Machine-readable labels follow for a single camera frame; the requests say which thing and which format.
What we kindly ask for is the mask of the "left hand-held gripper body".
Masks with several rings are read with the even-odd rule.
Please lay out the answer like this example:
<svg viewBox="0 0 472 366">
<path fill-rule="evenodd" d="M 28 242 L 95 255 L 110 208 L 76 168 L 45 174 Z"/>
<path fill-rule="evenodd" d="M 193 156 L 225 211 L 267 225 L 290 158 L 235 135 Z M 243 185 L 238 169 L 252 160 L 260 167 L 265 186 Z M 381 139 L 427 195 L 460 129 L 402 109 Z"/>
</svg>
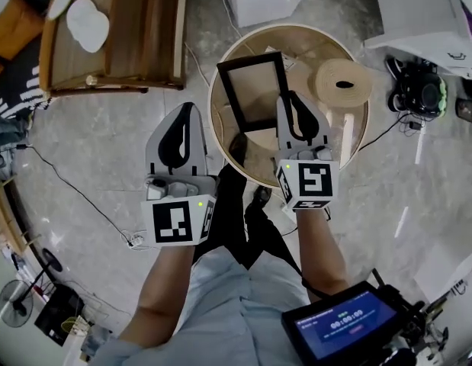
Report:
<svg viewBox="0 0 472 366">
<path fill-rule="evenodd" d="M 169 181 L 184 181 L 196 185 L 197 196 L 163 198 L 141 203 L 147 241 L 156 248 L 164 246 L 197 246 L 209 234 L 216 203 L 216 179 L 211 175 L 179 176 L 150 175 Z"/>
</svg>

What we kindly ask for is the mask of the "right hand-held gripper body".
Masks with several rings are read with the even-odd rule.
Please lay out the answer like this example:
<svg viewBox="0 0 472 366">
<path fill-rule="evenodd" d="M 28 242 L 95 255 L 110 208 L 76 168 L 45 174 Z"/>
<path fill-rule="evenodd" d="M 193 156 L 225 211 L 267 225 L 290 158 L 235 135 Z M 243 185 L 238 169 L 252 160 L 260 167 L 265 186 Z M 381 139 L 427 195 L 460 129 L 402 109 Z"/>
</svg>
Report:
<svg viewBox="0 0 472 366">
<path fill-rule="evenodd" d="M 337 197 L 339 163 L 319 160 L 297 160 L 295 154 L 280 159 L 276 179 L 287 210 L 321 210 Z"/>
</svg>

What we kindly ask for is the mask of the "person's right hand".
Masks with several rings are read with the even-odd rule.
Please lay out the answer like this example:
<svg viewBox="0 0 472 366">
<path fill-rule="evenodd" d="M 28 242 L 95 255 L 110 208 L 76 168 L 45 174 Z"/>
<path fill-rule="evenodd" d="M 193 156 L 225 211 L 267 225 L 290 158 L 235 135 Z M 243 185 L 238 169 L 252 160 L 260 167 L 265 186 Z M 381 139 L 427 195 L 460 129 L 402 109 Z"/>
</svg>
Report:
<svg viewBox="0 0 472 366">
<path fill-rule="evenodd" d="M 316 146 L 314 148 L 302 149 L 295 155 L 297 160 L 319 160 L 325 162 L 332 161 L 332 150 L 328 146 Z"/>
</svg>

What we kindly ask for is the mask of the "person's left hand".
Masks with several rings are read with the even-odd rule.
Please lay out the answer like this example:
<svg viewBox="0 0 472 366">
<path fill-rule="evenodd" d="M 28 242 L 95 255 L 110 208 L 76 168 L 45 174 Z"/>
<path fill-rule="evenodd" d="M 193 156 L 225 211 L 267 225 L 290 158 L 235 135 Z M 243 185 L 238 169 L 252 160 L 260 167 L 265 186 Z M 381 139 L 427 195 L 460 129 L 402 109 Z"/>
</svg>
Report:
<svg viewBox="0 0 472 366">
<path fill-rule="evenodd" d="M 169 181 L 163 178 L 148 178 L 146 180 L 146 199 L 148 201 L 163 198 L 180 198 L 197 196 L 199 189 L 196 185 L 184 181 Z"/>
</svg>

